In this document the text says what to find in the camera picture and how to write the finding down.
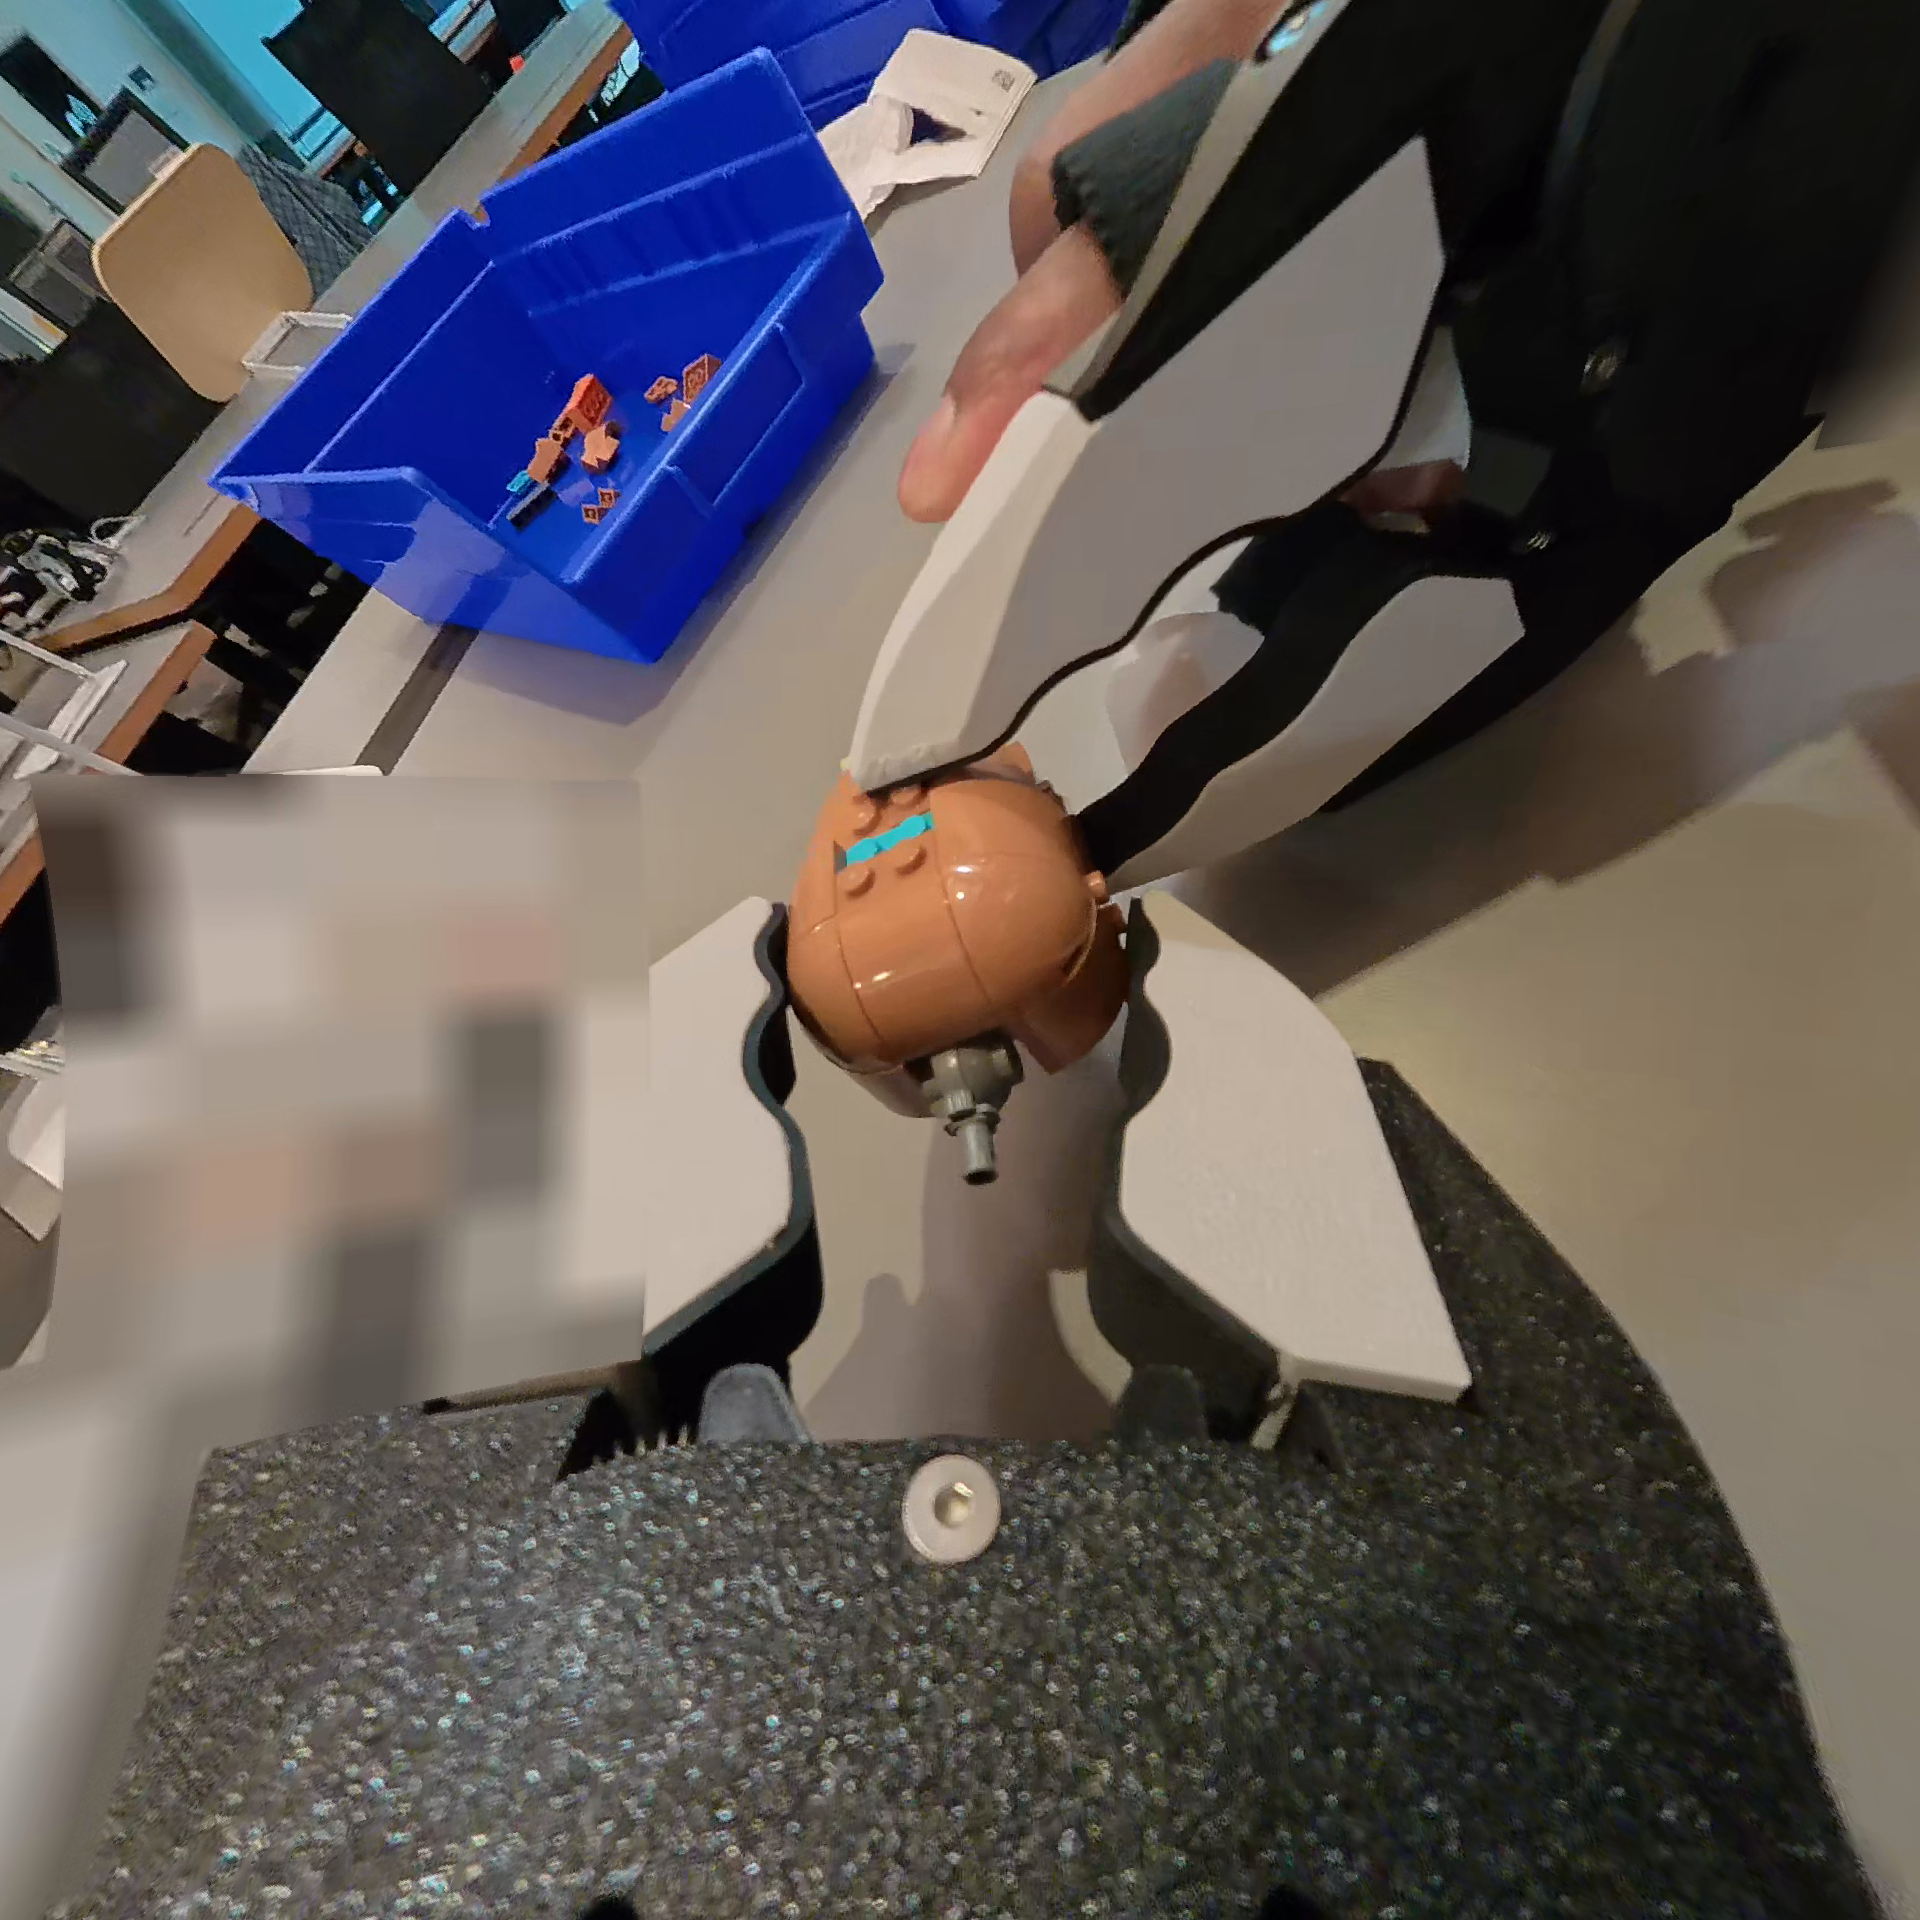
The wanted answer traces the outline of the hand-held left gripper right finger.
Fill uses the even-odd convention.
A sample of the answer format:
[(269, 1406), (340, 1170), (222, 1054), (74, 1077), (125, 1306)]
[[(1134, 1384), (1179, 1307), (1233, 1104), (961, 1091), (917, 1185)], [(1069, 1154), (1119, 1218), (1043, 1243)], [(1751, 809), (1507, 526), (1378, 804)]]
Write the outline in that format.
[(1302, 1388), (1457, 1406), (1471, 1368), (1357, 1058), (1172, 894), (1124, 928), (1089, 1315), (1117, 1428), (1246, 1444)]

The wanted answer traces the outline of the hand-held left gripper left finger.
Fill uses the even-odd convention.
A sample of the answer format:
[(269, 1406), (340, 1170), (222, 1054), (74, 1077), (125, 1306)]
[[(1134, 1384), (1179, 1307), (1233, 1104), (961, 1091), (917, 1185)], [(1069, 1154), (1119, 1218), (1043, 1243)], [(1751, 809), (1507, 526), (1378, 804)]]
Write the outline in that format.
[(796, 1353), (826, 1284), (783, 907), (741, 899), (653, 961), (647, 996), (644, 1350)]

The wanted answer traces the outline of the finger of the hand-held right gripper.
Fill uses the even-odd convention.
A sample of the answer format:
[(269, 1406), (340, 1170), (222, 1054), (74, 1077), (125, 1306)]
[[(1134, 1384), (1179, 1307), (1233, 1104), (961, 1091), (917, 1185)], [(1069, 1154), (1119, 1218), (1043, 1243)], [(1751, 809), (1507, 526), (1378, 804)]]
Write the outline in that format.
[(1259, 648), (1077, 814), (1115, 894), (1311, 816), (1523, 638), (1514, 582), (1437, 536), (1389, 536), (1327, 500), (1269, 545), (1284, 594)]
[(1413, 139), (1108, 413), (1033, 395), (879, 644), (853, 780), (874, 790), (991, 753), (1213, 540), (1308, 510), (1386, 452), (1442, 267)]

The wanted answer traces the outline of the brown brick model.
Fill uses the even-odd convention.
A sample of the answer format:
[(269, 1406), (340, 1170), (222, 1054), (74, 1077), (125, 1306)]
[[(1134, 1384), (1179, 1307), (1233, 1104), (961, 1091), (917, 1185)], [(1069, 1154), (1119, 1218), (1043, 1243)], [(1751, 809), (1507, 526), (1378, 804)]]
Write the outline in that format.
[(957, 1141), (967, 1185), (996, 1180), (1025, 1069), (1082, 1062), (1129, 993), (1123, 913), (1017, 742), (882, 790), (838, 772), (786, 907), (783, 978), (826, 1056)]

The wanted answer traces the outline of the blue plastic bin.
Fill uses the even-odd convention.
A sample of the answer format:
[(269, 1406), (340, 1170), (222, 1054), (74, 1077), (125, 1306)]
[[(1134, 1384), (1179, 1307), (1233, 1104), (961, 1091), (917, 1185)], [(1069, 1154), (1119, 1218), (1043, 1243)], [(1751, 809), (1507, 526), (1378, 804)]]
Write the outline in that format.
[[(431, 624), (653, 662), (874, 368), (874, 243), (749, 52), (452, 211), (210, 484)], [(669, 436), (639, 395), (725, 368)], [(508, 483), (583, 374), (639, 470), (601, 526)]]
[(1124, 3), (613, 3), (666, 90), (771, 52), (807, 120), (823, 128), (859, 106), (913, 29), (994, 49), (1041, 81), (1107, 50)]

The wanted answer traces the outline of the grey desk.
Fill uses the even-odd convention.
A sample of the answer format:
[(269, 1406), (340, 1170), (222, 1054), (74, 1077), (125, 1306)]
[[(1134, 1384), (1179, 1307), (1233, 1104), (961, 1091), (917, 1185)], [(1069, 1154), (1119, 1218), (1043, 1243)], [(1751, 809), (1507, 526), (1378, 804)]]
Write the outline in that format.
[[(261, 764), (350, 757), (477, 778), (638, 782), (663, 954), (783, 888), (849, 745), (884, 618), (930, 545), (893, 517), (907, 419), (1010, 280), (1014, 150), (879, 220), (882, 380), (823, 477), (754, 537), (660, 666), (477, 638), (422, 676), (406, 616), (357, 616)], [(1915, 1916), (1915, 428), (1796, 451), (1735, 526), (1489, 737), (1353, 811), (1181, 880), (1357, 1046), (1394, 1066), (1622, 1320), (1725, 1486), (1775, 1598), (1843, 1810)], [(823, 1185), (826, 1330), (799, 1356), (827, 1434), (1067, 1434), (1093, 1408), (1041, 1284), (1089, 1222), (1114, 1067), (1022, 1094), (1013, 1170), (961, 1198), (954, 1154), (799, 1046)], [(167, 1360), (94, 1360), (42, 1428), (138, 1546), (113, 1438), (146, 1452), (298, 1386), (293, 1293), (228, 1306), (133, 1280)]]

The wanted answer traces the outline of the person's right hand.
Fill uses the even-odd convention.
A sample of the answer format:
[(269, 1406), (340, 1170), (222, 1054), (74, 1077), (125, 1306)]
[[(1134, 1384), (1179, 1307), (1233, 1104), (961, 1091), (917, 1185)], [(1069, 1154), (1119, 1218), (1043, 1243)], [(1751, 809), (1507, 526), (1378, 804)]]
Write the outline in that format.
[(898, 506), (910, 521), (955, 512), (1025, 402), (1119, 308), (1099, 243), (1059, 217), (1057, 156), (1210, 62), (1251, 58), (1277, 14), (1262, 3), (1163, 5), (1049, 116), (1010, 189), (1014, 285), (970, 337), (903, 460)]

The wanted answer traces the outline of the pile of orange bricks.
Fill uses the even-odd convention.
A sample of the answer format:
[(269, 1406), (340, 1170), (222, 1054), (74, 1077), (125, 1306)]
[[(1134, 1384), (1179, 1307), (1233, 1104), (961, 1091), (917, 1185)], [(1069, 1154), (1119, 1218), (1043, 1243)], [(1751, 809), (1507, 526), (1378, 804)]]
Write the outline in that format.
[[(707, 352), (684, 366), (678, 374), (659, 374), (639, 395), (639, 421), (653, 421), (653, 436), (663, 442), (692, 413), (725, 368), (725, 360)], [(525, 464), (508, 483), (497, 521), (514, 531), (533, 526), (541, 514), (566, 508), (583, 524), (605, 524), (639, 470), (639, 454), (629, 454), (626, 436), (633, 421), (619, 412), (618, 398), (599, 374), (583, 374), (566, 402), (534, 442)]]

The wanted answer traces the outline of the white paper bag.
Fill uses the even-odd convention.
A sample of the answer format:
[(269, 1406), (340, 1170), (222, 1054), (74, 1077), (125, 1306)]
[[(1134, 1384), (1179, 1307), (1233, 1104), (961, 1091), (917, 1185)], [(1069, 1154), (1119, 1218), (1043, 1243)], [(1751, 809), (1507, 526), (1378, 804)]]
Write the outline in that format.
[(1038, 81), (989, 46), (907, 32), (869, 96), (821, 131), (855, 214), (869, 221), (905, 187), (978, 179)]

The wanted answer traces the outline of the wooden chair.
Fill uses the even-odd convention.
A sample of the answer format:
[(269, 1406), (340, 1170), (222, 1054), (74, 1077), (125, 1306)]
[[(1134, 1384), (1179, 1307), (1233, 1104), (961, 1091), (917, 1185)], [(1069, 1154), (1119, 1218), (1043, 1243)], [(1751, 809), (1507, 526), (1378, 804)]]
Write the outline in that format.
[(358, 206), (263, 150), (199, 141), (92, 244), (108, 294), (188, 389), (214, 402), (249, 381), (249, 352), (369, 250)]

